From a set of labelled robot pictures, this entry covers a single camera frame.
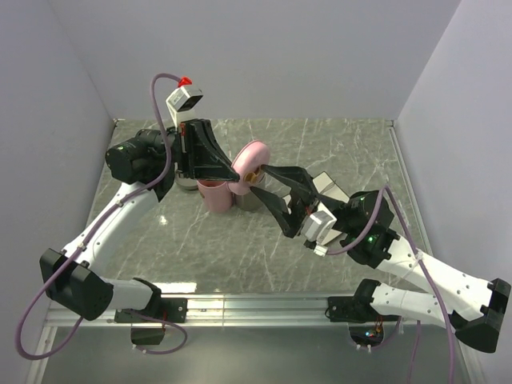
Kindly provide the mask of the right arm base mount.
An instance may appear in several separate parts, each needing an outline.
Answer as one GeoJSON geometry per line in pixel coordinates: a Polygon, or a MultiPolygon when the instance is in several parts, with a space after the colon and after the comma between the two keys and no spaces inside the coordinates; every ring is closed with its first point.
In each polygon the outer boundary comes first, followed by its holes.
{"type": "Polygon", "coordinates": [[[350,341],[357,348],[372,349],[384,341],[382,316],[369,304],[362,303],[353,297],[328,297],[324,316],[330,322],[346,323],[350,341]]]}

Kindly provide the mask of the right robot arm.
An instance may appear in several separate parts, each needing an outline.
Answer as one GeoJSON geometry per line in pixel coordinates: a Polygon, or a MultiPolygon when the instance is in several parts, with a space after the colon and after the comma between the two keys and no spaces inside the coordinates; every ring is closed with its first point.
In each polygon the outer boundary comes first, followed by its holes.
{"type": "Polygon", "coordinates": [[[375,315],[402,316],[445,328],[449,340],[492,354],[511,285],[462,272],[419,249],[400,218],[390,188],[360,191],[344,202],[321,194],[298,166],[262,165],[244,177],[288,238],[302,236],[316,255],[348,254],[356,263],[403,279],[418,288],[400,290],[366,279],[353,296],[354,322],[375,315]]]}

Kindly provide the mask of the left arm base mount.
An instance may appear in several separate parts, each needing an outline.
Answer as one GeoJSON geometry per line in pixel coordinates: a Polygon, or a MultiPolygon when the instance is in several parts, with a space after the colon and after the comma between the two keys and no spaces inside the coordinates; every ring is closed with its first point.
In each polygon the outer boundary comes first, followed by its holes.
{"type": "Polygon", "coordinates": [[[170,351],[184,347],[188,333],[182,324],[186,321],[188,300],[186,298],[158,298],[142,310],[116,310],[114,322],[130,325],[130,340],[139,350],[147,353],[149,346],[160,346],[173,328],[182,334],[182,340],[170,351]]]}

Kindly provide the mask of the pink lid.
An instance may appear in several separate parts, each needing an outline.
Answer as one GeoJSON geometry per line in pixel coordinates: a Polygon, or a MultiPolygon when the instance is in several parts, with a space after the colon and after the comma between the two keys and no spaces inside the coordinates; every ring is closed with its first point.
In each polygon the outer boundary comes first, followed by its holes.
{"type": "Polygon", "coordinates": [[[228,189],[239,196],[248,194],[250,188],[262,180],[262,165],[268,164],[269,161],[270,149],[265,143],[253,140],[246,144],[231,164],[240,179],[238,182],[229,182],[228,189]]]}

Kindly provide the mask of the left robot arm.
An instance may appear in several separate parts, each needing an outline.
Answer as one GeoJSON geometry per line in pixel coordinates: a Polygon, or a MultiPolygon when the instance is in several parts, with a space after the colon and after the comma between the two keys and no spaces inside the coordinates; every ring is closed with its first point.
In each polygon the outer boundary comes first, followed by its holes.
{"type": "Polygon", "coordinates": [[[152,322],[162,315],[161,290],[140,278],[104,278],[110,256],[139,219],[163,200],[177,175],[219,182],[240,177],[220,148],[210,120],[202,118],[164,131],[141,129],[109,148],[105,160],[121,186],[75,240],[41,256],[44,291],[88,321],[107,310],[133,310],[144,322],[152,322]]]}

